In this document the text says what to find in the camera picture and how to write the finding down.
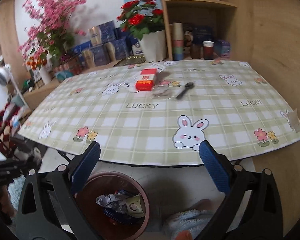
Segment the stack of coloured paper cups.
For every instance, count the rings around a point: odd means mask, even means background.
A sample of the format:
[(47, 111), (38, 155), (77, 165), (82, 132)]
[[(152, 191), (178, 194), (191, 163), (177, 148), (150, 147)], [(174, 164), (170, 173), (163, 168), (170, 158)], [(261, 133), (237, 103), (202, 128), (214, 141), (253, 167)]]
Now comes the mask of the stack of coloured paper cups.
[(184, 59), (184, 33), (180, 22), (172, 23), (172, 52), (175, 61)]

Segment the pink blossom branches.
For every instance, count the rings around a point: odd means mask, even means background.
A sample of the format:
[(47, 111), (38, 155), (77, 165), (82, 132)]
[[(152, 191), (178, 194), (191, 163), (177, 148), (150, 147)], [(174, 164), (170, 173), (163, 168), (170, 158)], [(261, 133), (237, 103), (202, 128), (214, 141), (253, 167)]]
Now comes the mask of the pink blossom branches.
[(75, 36), (85, 36), (81, 29), (70, 27), (70, 18), (86, 0), (25, 0), (23, 8), (38, 23), (26, 28), (28, 39), (19, 46), (25, 66), (40, 69), (47, 65), (48, 56), (63, 61), (74, 45)]

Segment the white grey paper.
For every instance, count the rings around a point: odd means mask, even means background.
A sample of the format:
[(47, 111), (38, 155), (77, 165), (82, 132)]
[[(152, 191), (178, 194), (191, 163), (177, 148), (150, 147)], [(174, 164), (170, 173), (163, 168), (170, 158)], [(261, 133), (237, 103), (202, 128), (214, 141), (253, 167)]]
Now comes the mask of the white grey paper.
[(96, 203), (106, 209), (112, 209), (118, 213), (127, 213), (126, 200), (132, 195), (125, 190), (120, 190), (114, 194), (103, 194), (96, 198)]

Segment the blue gift box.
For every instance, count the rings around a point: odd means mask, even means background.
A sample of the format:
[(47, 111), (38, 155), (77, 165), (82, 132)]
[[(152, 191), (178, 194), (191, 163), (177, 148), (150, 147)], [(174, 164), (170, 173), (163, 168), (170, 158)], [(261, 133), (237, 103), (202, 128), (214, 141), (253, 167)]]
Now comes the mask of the blue gift box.
[(89, 34), (93, 46), (116, 40), (114, 21), (109, 21), (90, 28)]
[(122, 60), (130, 55), (125, 38), (110, 41), (105, 46), (111, 61)]
[(103, 44), (85, 49), (82, 53), (88, 68), (95, 68), (110, 63), (108, 51)]

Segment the gold foil tray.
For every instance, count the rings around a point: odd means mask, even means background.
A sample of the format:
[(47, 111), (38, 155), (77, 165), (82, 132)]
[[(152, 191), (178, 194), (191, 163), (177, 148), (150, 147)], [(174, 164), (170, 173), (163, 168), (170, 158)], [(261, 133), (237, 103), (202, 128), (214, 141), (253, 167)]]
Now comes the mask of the gold foil tray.
[(142, 64), (145, 63), (146, 59), (143, 55), (139, 55), (139, 56), (129, 56), (125, 59), (120, 60), (118, 63), (116, 63), (114, 66), (118, 67), (118, 66), (127, 66), (130, 64)]

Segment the black plastic fork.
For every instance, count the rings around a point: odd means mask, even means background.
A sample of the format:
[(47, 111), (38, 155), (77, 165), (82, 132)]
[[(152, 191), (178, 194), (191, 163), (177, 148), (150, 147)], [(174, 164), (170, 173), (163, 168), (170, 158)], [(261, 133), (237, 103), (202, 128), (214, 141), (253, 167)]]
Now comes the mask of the black plastic fork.
[(193, 89), (193, 88), (194, 88), (194, 83), (193, 83), (193, 82), (188, 82), (188, 83), (186, 83), (185, 86), (184, 86), (184, 88), (183, 88), (183, 90), (176, 96), (176, 99), (177, 99), (177, 100), (181, 100), (181, 99), (184, 97), (184, 95), (185, 95), (189, 90), (191, 90), (191, 89)]

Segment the red rose bouquet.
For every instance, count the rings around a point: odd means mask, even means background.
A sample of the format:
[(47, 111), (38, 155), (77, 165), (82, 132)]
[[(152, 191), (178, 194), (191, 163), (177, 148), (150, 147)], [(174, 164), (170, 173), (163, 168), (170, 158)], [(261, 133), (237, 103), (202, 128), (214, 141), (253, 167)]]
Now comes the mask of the red rose bouquet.
[(156, 0), (133, 0), (121, 6), (117, 16), (122, 31), (142, 40), (144, 35), (164, 30), (163, 10), (158, 9)]

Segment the green plaid rabbit tablecloth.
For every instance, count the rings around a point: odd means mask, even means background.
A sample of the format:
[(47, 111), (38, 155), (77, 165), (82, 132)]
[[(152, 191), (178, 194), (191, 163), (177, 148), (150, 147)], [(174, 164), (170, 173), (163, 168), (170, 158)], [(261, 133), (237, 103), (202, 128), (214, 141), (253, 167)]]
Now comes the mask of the green plaid rabbit tablecloth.
[[(152, 64), (165, 70), (152, 91), (131, 93), (126, 79)], [(176, 96), (194, 83), (181, 100)], [(247, 62), (165, 61), (114, 67), (66, 79), (32, 112), (19, 134), (73, 155), (96, 141), (101, 159), (143, 166), (199, 165), (207, 140), (230, 160), (286, 147), (300, 140), (291, 107)]]

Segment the dark red trash bin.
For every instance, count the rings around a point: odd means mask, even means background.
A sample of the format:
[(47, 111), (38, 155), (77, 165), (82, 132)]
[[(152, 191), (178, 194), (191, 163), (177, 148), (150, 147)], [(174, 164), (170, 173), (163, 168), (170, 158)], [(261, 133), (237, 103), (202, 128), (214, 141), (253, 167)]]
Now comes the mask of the dark red trash bin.
[(76, 195), (76, 202), (92, 228), (104, 239), (137, 239), (149, 222), (145, 190), (120, 172), (91, 175)]

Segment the fluffy light blue sleeve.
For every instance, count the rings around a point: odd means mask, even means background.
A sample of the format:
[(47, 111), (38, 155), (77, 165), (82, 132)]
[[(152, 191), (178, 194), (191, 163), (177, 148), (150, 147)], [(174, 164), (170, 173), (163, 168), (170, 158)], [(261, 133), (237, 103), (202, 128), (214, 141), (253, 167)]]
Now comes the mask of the fluffy light blue sleeve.
[(220, 204), (221, 202), (202, 199), (188, 209), (168, 217), (162, 230), (169, 239), (177, 239), (184, 233), (189, 239), (195, 239), (207, 226)]

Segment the blue gift box lower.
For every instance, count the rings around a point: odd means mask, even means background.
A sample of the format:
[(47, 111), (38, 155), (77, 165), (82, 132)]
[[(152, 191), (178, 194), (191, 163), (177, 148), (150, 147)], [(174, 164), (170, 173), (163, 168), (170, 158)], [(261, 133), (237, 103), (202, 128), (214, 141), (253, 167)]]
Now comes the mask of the blue gift box lower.
[(103, 44), (85, 49), (82, 53), (88, 68), (95, 68), (110, 63), (108, 51)]

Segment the red white cigarette pack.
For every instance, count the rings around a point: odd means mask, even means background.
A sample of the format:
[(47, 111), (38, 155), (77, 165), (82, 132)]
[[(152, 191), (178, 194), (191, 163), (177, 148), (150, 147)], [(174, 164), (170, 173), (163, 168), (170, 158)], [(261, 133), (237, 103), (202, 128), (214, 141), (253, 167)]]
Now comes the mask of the red white cigarette pack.
[(155, 85), (157, 72), (158, 72), (157, 68), (143, 69), (136, 80), (135, 88), (138, 91), (150, 92)]

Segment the blue gift box top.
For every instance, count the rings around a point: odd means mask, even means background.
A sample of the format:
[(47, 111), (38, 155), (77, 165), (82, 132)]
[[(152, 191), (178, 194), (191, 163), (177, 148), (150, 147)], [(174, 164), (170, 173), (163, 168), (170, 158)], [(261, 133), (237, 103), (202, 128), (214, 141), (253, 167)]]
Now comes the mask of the blue gift box top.
[(114, 21), (109, 21), (90, 28), (89, 34), (93, 46), (116, 40)]

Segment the blue gift box middle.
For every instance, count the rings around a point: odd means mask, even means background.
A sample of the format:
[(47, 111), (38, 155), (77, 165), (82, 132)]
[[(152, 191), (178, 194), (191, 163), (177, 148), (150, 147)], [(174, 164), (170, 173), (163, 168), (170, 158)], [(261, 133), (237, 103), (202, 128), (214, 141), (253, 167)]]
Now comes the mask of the blue gift box middle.
[(105, 46), (111, 61), (122, 60), (130, 55), (125, 38), (110, 41)]

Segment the clear plastic lid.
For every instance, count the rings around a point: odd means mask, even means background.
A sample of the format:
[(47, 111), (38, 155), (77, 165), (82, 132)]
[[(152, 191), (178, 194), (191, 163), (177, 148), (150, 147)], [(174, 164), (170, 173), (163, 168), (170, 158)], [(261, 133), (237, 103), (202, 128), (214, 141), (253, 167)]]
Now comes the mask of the clear plastic lid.
[(152, 88), (153, 98), (170, 98), (172, 91), (169, 86), (158, 85)]

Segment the white flower vase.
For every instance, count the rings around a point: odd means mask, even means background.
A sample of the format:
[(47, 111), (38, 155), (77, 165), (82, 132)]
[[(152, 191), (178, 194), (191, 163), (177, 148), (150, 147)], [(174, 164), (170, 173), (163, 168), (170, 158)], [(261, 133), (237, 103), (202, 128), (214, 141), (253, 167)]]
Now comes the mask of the white flower vase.
[(144, 34), (139, 43), (147, 62), (160, 62), (166, 59), (166, 37), (164, 30)]

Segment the purple small box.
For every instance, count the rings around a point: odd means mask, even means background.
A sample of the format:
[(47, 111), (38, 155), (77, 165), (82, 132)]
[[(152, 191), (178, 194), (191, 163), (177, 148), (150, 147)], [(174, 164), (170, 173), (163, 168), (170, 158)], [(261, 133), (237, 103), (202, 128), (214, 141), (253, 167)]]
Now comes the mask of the purple small box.
[(214, 43), (214, 53), (223, 59), (230, 59), (231, 45), (225, 40), (216, 40)]

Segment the dark brown glass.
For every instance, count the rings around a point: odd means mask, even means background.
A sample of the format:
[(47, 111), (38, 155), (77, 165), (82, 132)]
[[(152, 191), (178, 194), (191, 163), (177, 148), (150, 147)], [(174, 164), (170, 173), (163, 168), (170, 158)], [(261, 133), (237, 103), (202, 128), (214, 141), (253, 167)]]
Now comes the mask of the dark brown glass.
[(190, 49), (190, 57), (192, 59), (201, 59), (202, 53), (201, 53), (202, 45), (201, 44), (192, 44)]

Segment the wooden shelf unit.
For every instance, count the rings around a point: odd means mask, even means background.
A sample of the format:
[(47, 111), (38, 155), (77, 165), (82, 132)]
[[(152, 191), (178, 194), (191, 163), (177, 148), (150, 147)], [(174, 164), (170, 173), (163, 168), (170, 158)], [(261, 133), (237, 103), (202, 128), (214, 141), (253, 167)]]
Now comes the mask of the wooden shelf unit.
[(168, 57), (173, 22), (211, 25), (230, 42), (232, 60), (251, 61), (257, 53), (285, 59), (300, 55), (300, 0), (162, 0)]

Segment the cream instant noodle bowl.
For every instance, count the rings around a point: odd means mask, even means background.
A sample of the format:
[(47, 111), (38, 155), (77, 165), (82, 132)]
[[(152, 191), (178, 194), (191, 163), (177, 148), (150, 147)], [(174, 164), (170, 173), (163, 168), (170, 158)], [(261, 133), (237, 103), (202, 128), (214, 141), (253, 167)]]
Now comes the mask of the cream instant noodle bowl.
[(144, 217), (146, 214), (145, 202), (140, 194), (126, 200), (127, 213), (134, 218)]

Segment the white blue milk carton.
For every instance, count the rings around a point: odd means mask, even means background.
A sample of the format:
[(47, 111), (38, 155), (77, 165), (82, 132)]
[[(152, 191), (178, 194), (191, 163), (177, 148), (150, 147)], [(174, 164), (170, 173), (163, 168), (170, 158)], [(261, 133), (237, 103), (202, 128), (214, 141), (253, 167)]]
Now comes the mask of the white blue milk carton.
[(137, 39), (131, 39), (132, 52), (134, 56), (143, 55), (143, 49), (140, 42)]

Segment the dark red drink cup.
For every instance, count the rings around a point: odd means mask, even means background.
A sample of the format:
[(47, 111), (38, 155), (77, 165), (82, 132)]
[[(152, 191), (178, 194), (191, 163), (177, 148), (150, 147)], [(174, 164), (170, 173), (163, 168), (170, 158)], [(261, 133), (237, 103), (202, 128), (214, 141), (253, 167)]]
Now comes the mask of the dark red drink cup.
[(214, 58), (214, 42), (203, 42), (203, 55), (205, 60), (213, 60)]

